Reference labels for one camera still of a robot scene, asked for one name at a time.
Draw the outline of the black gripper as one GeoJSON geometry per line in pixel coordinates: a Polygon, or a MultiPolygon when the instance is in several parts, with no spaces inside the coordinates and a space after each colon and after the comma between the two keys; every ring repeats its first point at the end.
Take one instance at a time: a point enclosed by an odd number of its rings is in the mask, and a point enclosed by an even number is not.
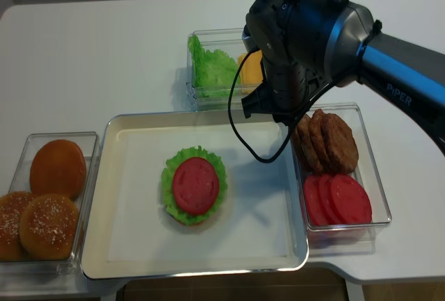
{"type": "Polygon", "coordinates": [[[264,56],[261,69],[261,112],[286,126],[298,122],[316,99],[330,89],[326,78],[300,63],[278,65],[264,56]]]}

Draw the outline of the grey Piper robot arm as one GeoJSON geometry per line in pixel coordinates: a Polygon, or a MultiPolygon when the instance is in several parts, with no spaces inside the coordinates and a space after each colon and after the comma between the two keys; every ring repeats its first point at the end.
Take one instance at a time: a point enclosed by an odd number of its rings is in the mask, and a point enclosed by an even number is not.
{"type": "Polygon", "coordinates": [[[350,0],[256,0],[245,45],[262,54],[262,83],[242,100],[294,128],[334,86],[356,81],[402,110],[444,148],[444,55],[382,32],[350,0]]]}

